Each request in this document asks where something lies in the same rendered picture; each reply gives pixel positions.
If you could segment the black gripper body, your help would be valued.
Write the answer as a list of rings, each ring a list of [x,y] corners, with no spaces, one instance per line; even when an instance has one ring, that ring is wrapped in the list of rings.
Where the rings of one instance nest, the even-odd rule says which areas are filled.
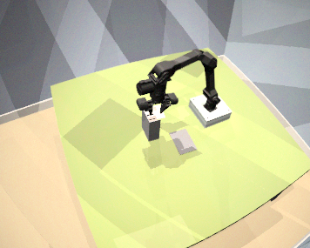
[[[172,105],[174,105],[174,104],[178,104],[178,102],[179,102],[179,99],[174,92],[158,93],[156,91],[152,93],[152,99],[150,100],[146,100],[145,97],[137,98],[136,100],[136,104],[140,111],[145,111],[151,108],[153,104],[171,103]]]

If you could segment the grey open-top bin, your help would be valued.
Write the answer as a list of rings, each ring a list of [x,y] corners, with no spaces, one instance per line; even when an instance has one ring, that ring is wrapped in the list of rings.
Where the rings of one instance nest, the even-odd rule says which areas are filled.
[[[160,122],[161,119],[155,121],[149,121],[145,111],[142,111],[142,128],[147,137],[148,142],[159,139]]]

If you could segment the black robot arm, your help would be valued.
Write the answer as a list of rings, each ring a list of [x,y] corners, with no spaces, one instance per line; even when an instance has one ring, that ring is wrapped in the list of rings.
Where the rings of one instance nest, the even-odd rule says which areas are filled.
[[[171,77],[174,76],[173,74],[175,71],[186,67],[188,64],[193,64],[196,61],[200,61],[205,68],[206,87],[202,90],[202,94],[207,100],[206,103],[203,104],[203,107],[209,112],[218,109],[216,105],[218,105],[221,100],[218,98],[218,92],[214,85],[214,69],[217,67],[218,62],[215,56],[211,55],[209,52],[198,49],[194,49],[192,52],[174,60],[165,60],[155,64],[147,74],[149,79],[140,80],[136,84],[137,93],[140,96],[150,93],[150,97],[152,97],[154,91],[158,93],[165,92],[167,83],[172,81]],[[157,77],[153,75],[154,73]]]

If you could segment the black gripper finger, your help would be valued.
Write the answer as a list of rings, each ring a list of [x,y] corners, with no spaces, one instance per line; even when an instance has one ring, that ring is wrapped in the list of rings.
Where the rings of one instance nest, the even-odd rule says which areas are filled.
[[[172,106],[171,103],[169,104],[162,103],[160,106],[160,114],[162,114],[170,106]]]
[[[151,107],[151,108],[147,109],[147,111],[149,111],[150,116],[151,116],[151,115],[152,115],[153,108]]]

